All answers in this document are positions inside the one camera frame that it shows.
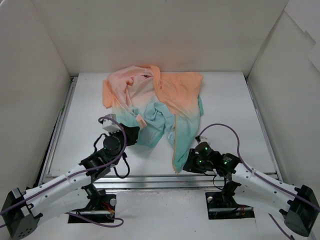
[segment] robotic arm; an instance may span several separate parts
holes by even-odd
[[[19,188],[9,192],[1,215],[12,240],[25,238],[42,223],[69,211],[106,212],[101,209],[101,202],[108,202],[110,198],[105,191],[98,191],[93,183],[118,164],[119,155],[122,154],[123,159],[127,157],[121,151],[124,145],[131,146],[137,142],[140,130],[139,127],[120,125],[124,132],[114,131],[109,135],[103,133],[93,145],[94,153],[70,171],[24,192]],[[103,148],[97,150],[96,144],[103,135]]]
[[[183,170],[202,174],[215,170],[228,180],[220,195],[227,206],[238,204],[262,209],[283,219],[290,230],[303,237],[309,236],[318,217],[319,204],[311,188],[305,185],[298,188],[278,181],[237,156],[214,151],[207,142],[190,149]]]

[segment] white panel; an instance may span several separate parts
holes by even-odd
[[[287,239],[260,210],[255,211],[256,219],[208,220],[203,190],[120,192],[115,214],[124,219],[121,227],[67,224],[68,217],[63,215],[44,223],[25,240]]]
[[[288,0],[33,0],[69,72],[249,73]]]
[[[267,145],[259,125],[245,78],[241,72],[200,72],[203,75],[204,115],[200,130],[213,123],[230,125],[238,132],[242,157],[264,173],[274,173]],[[98,118],[111,113],[102,105],[102,83],[108,73],[81,73],[78,77],[64,131],[56,147],[50,174],[59,176],[93,153],[93,143],[104,132]],[[237,154],[233,133],[222,126],[208,129],[203,136],[221,153]],[[173,149],[165,136],[154,148],[135,145],[127,148],[131,176],[174,175]],[[123,161],[117,170],[127,172]]]
[[[2,206],[13,188],[32,187],[70,81],[30,0],[0,3],[0,78]]]
[[[281,173],[320,199],[320,73],[314,40],[284,12],[249,75]],[[320,237],[320,222],[313,227]]]
[[[320,71],[320,1],[290,0],[285,11],[296,24],[317,42],[309,53],[309,59]]]

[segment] crumpled garment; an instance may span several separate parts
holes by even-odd
[[[174,149],[179,173],[188,159],[203,114],[199,97],[203,76],[196,72],[160,73],[157,66],[130,66],[103,81],[103,105],[116,119],[140,127],[137,144],[153,148],[164,133]]]

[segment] white floor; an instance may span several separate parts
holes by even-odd
[[[235,129],[240,137],[242,157],[264,173],[274,173],[256,110],[245,78],[241,72],[201,72],[204,76],[200,96],[204,115],[199,131],[212,123],[223,123]],[[50,174],[59,176],[93,152],[93,142],[103,133],[97,119],[108,113],[102,104],[102,82],[108,73],[81,73],[78,77],[64,131],[54,153]],[[237,154],[233,133],[222,126],[208,129],[204,134],[211,147],[221,153]],[[174,175],[173,149],[165,136],[155,148],[131,146],[126,150],[131,176]],[[123,161],[118,165],[126,173]]]
[[[241,72],[202,72],[201,97],[204,116],[200,129],[224,123],[239,134],[243,158],[264,173],[274,173],[259,121]],[[108,73],[80,74],[64,131],[60,136],[50,173],[67,172],[93,152],[93,142],[103,132],[97,119],[111,112],[102,105],[102,81]],[[211,147],[236,154],[236,139],[222,127],[204,134]],[[172,149],[163,137],[154,149],[128,147],[128,162],[135,176],[174,175]],[[285,240],[269,216],[255,209],[255,218],[208,220],[204,189],[129,190],[117,193],[116,216],[124,219],[119,228],[92,224],[67,224],[68,216],[38,227],[26,240]]]

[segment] teal fabric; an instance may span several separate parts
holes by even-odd
[[[139,114],[143,117],[147,127],[140,129],[137,139],[137,144],[139,145],[153,148],[162,136],[166,134],[175,152],[173,166],[177,172],[180,172],[188,159],[189,147],[198,132],[200,116],[204,114],[200,97],[198,97],[198,106],[198,113],[190,119],[188,117],[175,116],[169,111],[167,105],[153,97],[143,108],[131,107],[134,115],[125,109],[121,112],[115,112],[115,114],[117,121],[128,127],[139,127],[136,117]]]

